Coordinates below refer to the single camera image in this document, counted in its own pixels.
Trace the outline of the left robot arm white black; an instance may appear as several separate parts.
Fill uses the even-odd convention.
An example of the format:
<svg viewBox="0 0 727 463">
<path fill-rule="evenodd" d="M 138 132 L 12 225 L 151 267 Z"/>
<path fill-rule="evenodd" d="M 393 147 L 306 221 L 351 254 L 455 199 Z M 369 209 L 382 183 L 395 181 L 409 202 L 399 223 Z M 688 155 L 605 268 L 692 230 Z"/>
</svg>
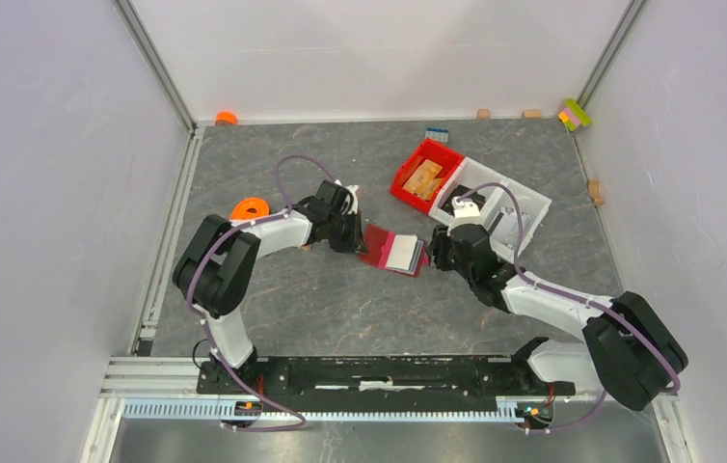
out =
<svg viewBox="0 0 727 463">
<path fill-rule="evenodd" d="M 246 332 L 240 305 L 256 261 L 289 248 L 326 242 L 342 254 L 364 254 L 357 185 L 324 180 L 317 192 L 277 214 L 231 221 L 205 217 L 173 271 L 173 284 L 200 318 L 223 366 L 220 378 L 235 393 L 257 380 L 249 361 L 256 348 Z"/>
</svg>

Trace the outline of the red leather card holder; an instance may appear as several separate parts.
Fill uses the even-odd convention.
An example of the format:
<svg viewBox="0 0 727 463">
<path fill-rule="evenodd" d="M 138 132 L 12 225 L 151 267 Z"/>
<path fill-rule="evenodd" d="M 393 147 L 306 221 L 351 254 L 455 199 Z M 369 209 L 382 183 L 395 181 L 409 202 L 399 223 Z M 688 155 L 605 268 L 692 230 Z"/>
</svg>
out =
<svg viewBox="0 0 727 463">
<path fill-rule="evenodd" d="M 366 252 L 359 260 L 366 265 L 414 278 L 430 264 L 427 243 L 416 234 L 395 233 L 369 224 L 363 239 Z"/>
</svg>

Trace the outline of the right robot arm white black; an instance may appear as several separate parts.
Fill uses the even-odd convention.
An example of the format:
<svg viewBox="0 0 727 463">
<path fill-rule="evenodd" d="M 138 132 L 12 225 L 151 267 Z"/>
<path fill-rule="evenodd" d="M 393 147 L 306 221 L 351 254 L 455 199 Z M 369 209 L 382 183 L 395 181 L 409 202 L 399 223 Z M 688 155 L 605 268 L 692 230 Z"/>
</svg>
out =
<svg viewBox="0 0 727 463">
<path fill-rule="evenodd" d="M 621 405 L 643 410 L 657 395 L 679 390 L 687 353 L 640 294 L 617 297 L 571 290 L 500 258 L 486 229 L 438 225 L 427 250 L 433 266 L 453 271 L 484 305 L 543 321 L 587 348 L 572 383 L 602 389 Z"/>
</svg>

